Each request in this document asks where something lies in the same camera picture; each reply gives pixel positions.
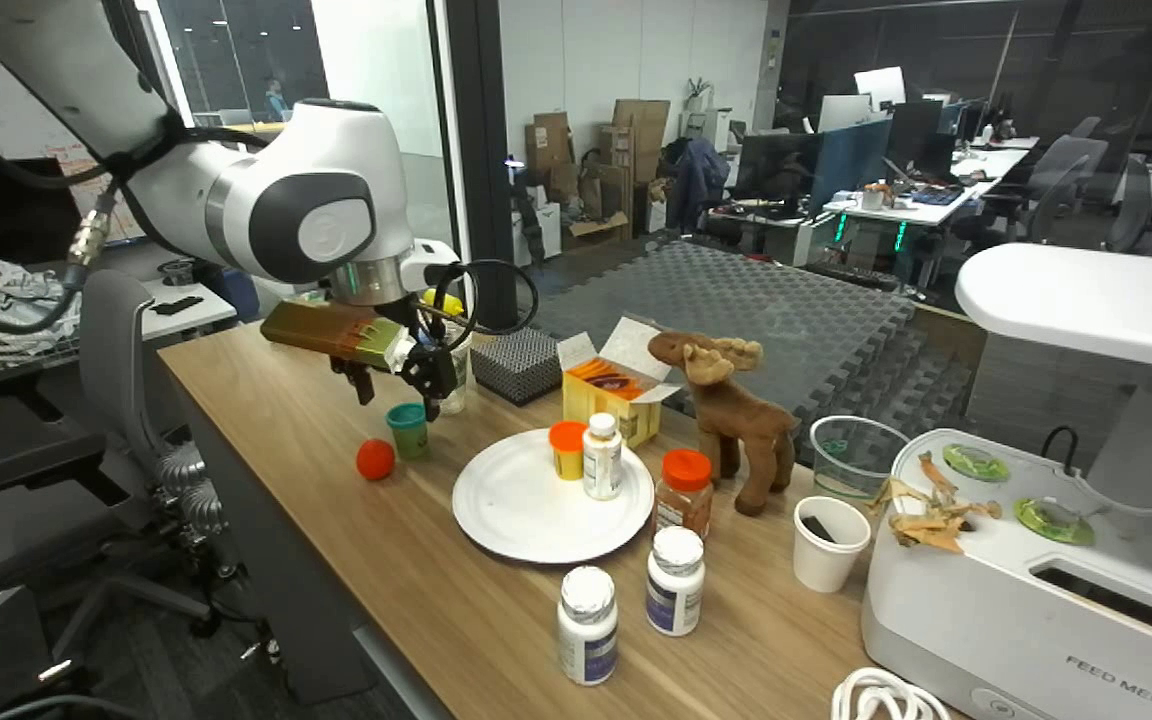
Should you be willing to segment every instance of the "green cup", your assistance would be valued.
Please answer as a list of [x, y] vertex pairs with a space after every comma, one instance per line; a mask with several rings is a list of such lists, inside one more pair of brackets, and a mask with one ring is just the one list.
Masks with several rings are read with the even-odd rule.
[[428, 421], [426, 421], [426, 402], [395, 402], [390, 416], [390, 435], [391, 447], [400, 450], [400, 458], [417, 458], [428, 457]]

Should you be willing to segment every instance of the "white plate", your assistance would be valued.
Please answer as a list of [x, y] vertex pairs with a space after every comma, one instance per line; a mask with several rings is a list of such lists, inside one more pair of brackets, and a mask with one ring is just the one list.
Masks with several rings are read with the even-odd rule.
[[649, 463], [624, 447], [624, 483], [612, 498], [588, 498], [580, 480], [562, 480], [550, 432], [510, 435], [465, 463], [451, 517], [498, 555], [527, 562], [586, 562], [630, 545], [654, 517]]

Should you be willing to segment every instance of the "toy animal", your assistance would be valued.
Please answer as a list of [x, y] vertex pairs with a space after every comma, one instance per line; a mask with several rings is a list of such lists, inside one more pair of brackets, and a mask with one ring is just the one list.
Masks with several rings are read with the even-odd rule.
[[748, 480], [735, 496], [735, 510], [761, 517], [771, 503], [771, 490], [788, 486], [796, 435], [796, 416], [734, 385], [735, 370], [763, 361], [763, 344], [739, 334], [660, 332], [649, 350], [683, 370], [696, 401], [696, 426], [721, 480], [735, 476], [746, 447]]

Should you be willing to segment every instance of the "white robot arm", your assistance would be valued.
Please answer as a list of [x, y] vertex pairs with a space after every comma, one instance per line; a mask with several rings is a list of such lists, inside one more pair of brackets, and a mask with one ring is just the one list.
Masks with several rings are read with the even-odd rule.
[[185, 128], [137, 49], [134, 0], [0, 0], [0, 62], [113, 171], [146, 230], [288, 285], [338, 272], [332, 299], [379, 307], [417, 334], [400, 374], [428, 401], [450, 397], [450, 347], [417, 323], [417, 292], [456, 250], [411, 234], [385, 112], [312, 100], [267, 147], [237, 143], [237, 130]]

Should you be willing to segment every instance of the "white bottle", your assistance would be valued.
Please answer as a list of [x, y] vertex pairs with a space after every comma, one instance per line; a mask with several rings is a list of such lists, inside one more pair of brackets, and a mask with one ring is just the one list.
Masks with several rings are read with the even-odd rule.
[[691, 528], [660, 528], [649, 555], [649, 620], [665, 636], [700, 622], [706, 540]]
[[606, 683], [617, 669], [617, 580], [593, 562], [562, 589], [562, 669], [576, 683]]
[[593, 412], [586, 422], [586, 496], [612, 498], [624, 480], [624, 441], [612, 412]]

